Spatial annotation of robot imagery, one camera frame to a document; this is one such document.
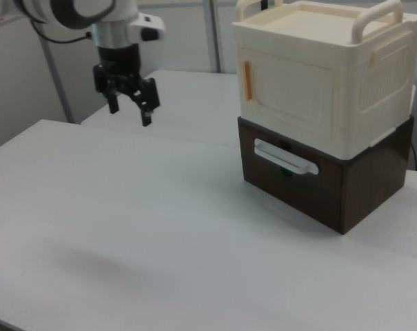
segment white drawer handle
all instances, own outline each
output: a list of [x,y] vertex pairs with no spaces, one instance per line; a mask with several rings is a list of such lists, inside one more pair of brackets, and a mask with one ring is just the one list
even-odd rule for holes
[[256,139],[254,141],[254,152],[258,156],[296,174],[306,174],[308,172],[318,174],[318,167],[315,163],[273,146],[266,141]]

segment carrying handle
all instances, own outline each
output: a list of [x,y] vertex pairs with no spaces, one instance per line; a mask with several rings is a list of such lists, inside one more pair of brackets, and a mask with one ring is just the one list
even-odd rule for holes
[[363,30],[366,28],[367,24],[390,12],[394,13],[392,24],[403,22],[404,8],[400,0],[387,0],[361,12],[352,26],[352,44],[355,45],[363,41]]
[[[243,21],[245,19],[245,9],[258,2],[261,2],[261,0],[238,0],[236,4],[236,22]],[[276,7],[282,4],[283,0],[276,0]]]
[[254,153],[296,174],[307,174],[308,172],[318,174],[318,167],[315,163],[260,139],[254,141]]

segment table surface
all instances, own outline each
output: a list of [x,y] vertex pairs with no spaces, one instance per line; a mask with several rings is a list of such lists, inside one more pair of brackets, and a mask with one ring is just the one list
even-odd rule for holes
[[417,330],[417,172],[345,236],[238,148],[41,121],[0,148],[0,319],[51,330]]
[[119,112],[110,114],[104,106],[82,125],[240,146],[237,118],[241,105],[235,74],[158,70],[149,77],[156,80],[161,106],[154,111],[153,123],[148,127],[142,126],[138,106],[123,94],[118,97]]

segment wooden drawer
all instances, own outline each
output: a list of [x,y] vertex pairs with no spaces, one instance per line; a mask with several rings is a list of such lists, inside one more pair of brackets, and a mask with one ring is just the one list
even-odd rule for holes
[[[342,161],[239,117],[243,175],[251,184],[345,234],[404,185],[413,122],[411,118],[373,148]],[[298,174],[305,169],[296,166],[287,170],[293,163],[276,164],[279,158],[272,159],[271,153],[265,156],[261,148],[300,157],[315,164],[318,173]]]

